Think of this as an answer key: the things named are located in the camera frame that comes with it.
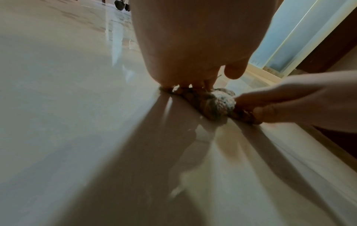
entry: tiled floor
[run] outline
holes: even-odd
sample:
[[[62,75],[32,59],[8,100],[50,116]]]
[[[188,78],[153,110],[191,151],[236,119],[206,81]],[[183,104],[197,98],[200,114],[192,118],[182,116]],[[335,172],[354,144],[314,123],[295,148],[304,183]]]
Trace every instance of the tiled floor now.
[[[0,225],[356,219],[353,171],[295,125],[213,123],[161,93],[130,15],[111,6],[1,1],[0,75]],[[266,86],[247,74],[216,85],[227,83],[237,94]]]

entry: wall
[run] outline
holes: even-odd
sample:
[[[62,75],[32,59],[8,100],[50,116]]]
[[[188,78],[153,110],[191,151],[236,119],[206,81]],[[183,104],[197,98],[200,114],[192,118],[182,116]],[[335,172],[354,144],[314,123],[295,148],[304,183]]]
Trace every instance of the wall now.
[[[340,59],[328,71],[357,70],[357,46]]]

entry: skin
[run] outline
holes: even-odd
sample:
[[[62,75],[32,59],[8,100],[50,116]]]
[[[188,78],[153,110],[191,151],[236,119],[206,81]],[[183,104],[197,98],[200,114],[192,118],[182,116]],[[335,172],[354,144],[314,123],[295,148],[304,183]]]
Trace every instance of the skin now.
[[[238,79],[282,0],[133,0],[132,20],[149,74],[161,86],[212,89],[218,70]],[[357,132],[357,72],[289,76],[236,98],[263,122]]]

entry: caster wheel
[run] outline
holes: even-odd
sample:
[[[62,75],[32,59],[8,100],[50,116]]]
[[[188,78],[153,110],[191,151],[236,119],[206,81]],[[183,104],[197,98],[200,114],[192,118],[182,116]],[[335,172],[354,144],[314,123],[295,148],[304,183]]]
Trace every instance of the caster wheel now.
[[[129,6],[129,4],[126,4],[126,5],[125,5],[125,10],[128,11],[128,12],[130,12],[130,6]]]
[[[124,9],[124,3],[121,2],[121,1],[116,0],[116,1],[114,2],[114,5],[115,5],[115,7],[116,7],[118,10],[120,10],[120,11],[122,11],[122,10]]]

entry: floor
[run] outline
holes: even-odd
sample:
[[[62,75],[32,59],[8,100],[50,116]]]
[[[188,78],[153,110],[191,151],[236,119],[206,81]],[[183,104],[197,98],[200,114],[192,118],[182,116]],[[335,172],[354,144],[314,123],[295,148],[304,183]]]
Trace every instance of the floor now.
[[[356,172],[296,125],[213,123],[161,93],[112,6],[1,1],[0,74],[0,225],[357,222]]]

